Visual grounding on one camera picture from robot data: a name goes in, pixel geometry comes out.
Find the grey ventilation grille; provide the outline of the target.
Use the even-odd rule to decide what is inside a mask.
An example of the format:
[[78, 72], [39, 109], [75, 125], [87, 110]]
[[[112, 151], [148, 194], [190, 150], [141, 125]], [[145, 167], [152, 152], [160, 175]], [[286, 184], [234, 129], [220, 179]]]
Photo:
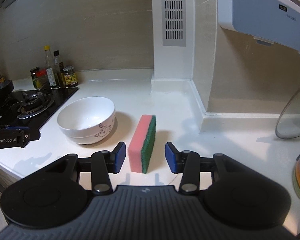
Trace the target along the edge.
[[185, 0], [161, 0], [162, 45], [186, 46]]

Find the red lid green jar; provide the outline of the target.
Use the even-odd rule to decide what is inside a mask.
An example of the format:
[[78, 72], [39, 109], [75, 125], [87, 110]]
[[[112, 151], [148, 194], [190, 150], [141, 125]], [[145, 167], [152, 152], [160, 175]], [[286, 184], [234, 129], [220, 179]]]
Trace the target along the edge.
[[39, 67], [32, 68], [30, 74], [35, 89], [40, 89], [44, 85], [49, 84], [46, 69], [40, 69]]

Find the white ceramic bowl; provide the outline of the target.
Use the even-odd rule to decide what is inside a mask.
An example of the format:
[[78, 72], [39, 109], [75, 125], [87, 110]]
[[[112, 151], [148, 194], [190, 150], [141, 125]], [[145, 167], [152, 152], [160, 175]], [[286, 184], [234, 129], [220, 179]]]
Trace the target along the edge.
[[57, 124], [72, 142], [90, 145], [109, 135], [114, 127], [115, 112], [115, 105], [109, 98], [91, 96], [62, 109]]

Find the pink and green sponge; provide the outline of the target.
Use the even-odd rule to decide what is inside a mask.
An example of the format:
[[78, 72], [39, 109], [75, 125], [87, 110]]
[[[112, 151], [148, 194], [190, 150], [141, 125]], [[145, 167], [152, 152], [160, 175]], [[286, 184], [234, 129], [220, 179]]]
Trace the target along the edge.
[[156, 134], [156, 116], [142, 115], [128, 147], [130, 170], [146, 174]]

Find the glass pot lid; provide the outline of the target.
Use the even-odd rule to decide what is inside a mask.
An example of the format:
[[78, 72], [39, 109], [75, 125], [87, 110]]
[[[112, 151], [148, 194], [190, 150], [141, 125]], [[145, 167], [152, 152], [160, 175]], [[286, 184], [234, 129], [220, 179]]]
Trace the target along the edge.
[[276, 123], [275, 134], [280, 139], [300, 137], [300, 88], [282, 110]]

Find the yellow label sauce jar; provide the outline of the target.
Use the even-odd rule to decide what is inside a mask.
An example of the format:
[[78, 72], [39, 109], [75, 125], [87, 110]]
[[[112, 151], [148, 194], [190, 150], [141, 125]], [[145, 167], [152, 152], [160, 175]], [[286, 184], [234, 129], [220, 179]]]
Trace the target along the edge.
[[63, 68], [63, 76], [67, 87], [75, 87], [78, 85], [78, 79], [74, 67], [68, 65]]

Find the yellow cap clear bottle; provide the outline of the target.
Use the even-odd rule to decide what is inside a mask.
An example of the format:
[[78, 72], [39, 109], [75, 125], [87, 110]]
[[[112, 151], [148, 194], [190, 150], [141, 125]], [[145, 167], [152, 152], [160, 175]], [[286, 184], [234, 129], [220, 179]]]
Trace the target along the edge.
[[58, 85], [57, 85], [57, 77], [55, 76], [55, 72], [53, 70], [55, 64], [51, 54], [50, 46], [49, 45], [44, 46], [44, 50], [45, 50], [45, 68], [46, 68], [47, 77], [50, 86], [52, 88], [55, 88]]

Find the white blue water heater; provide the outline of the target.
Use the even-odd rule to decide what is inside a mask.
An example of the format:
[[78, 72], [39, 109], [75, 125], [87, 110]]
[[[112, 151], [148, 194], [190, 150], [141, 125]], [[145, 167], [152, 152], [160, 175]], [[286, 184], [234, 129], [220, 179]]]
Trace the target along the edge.
[[219, 25], [300, 55], [300, 0], [217, 0]]

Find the black glass gas stove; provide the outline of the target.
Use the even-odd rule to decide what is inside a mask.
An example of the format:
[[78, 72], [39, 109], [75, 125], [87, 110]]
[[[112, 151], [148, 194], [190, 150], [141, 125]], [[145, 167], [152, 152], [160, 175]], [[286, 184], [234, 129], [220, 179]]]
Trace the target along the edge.
[[73, 96], [77, 87], [16, 90], [11, 80], [0, 84], [0, 125], [40, 129]]

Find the dark sauce bottle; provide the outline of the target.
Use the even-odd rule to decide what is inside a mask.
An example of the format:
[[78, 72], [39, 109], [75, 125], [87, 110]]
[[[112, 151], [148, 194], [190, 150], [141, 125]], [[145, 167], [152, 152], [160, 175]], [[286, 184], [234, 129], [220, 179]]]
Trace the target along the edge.
[[60, 53], [58, 50], [55, 50], [53, 52], [53, 55], [55, 57], [55, 65], [57, 68], [57, 74], [59, 77], [59, 83], [61, 87], [65, 87], [65, 79], [64, 79], [64, 74], [63, 74], [63, 68], [64, 68], [64, 64], [63, 61], [61, 59]]

